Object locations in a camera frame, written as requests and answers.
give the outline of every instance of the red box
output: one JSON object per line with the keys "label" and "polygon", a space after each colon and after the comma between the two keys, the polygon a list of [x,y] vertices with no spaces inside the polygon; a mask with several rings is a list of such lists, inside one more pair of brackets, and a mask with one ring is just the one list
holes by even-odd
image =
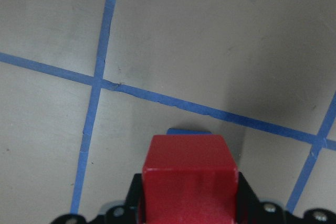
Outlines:
{"label": "red box", "polygon": [[142,171],[147,224],[234,224],[238,169],[220,135],[157,135]]}

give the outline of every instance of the metal bolt head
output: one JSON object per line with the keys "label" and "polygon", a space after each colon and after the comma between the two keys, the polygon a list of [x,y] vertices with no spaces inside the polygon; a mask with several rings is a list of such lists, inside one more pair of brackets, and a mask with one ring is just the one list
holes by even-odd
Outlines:
{"label": "metal bolt head", "polygon": [[327,217],[327,215],[324,212],[315,211],[313,213],[313,216],[314,216],[315,220],[318,220],[318,221],[325,222],[325,221],[328,220],[328,217]]}
{"label": "metal bolt head", "polygon": [[71,219],[68,219],[65,224],[77,224],[77,219],[75,218],[71,218]]}
{"label": "metal bolt head", "polygon": [[275,212],[277,210],[277,207],[273,205],[272,203],[265,203],[264,210],[266,212]]}
{"label": "metal bolt head", "polygon": [[120,217],[123,216],[125,210],[122,207],[118,207],[113,211],[113,216]]}

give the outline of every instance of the screw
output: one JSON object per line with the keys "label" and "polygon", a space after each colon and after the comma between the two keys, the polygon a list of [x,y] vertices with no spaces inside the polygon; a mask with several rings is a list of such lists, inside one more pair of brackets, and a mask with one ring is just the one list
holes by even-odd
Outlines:
{"label": "screw", "polygon": [[327,221],[328,217],[324,212],[320,212],[320,211],[315,211],[313,213],[313,216],[315,218],[315,220],[318,221]]}
{"label": "screw", "polygon": [[77,219],[75,218],[71,218],[71,219],[68,219],[65,224],[77,224]]}
{"label": "screw", "polygon": [[118,207],[113,211],[113,216],[120,217],[124,214],[124,209],[122,207]]}
{"label": "screw", "polygon": [[266,204],[264,204],[264,210],[266,212],[275,212],[277,210],[277,208],[272,203],[266,203]]}

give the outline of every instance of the red cube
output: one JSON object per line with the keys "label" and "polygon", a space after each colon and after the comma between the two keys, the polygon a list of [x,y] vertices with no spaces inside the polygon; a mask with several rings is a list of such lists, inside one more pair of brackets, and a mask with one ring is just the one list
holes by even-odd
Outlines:
{"label": "red cube", "polygon": [[157,135],[143,166],[147,224],[234,224],[238,169],[220,135]]}

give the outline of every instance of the bolt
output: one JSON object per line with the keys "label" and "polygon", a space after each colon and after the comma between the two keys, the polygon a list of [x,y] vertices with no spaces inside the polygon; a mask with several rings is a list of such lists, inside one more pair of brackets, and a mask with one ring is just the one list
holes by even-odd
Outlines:
{"label": "bolt", "polygon": [[124,209],[122,207],[118,207],[113,211],[113,216],[120,217],[124,214]]}
{"label": "bolt", "polygon": [[327,221],[328,217],[324,212],[320,212],[320,211],[315,211],[313,213],[313,216],[315,218],[315,220],[318,221]]}
{"label": "bolt", "polygon": [[71,218],[71,219],[68,219],[65,224],[77,224],[77,219],[75,218]]}
{"label": "bolt", "polygon": [[266,212],[275,212],[277,210],[277,208],[272,203],[266,203],[266,204],[264,204],[264,210]]}

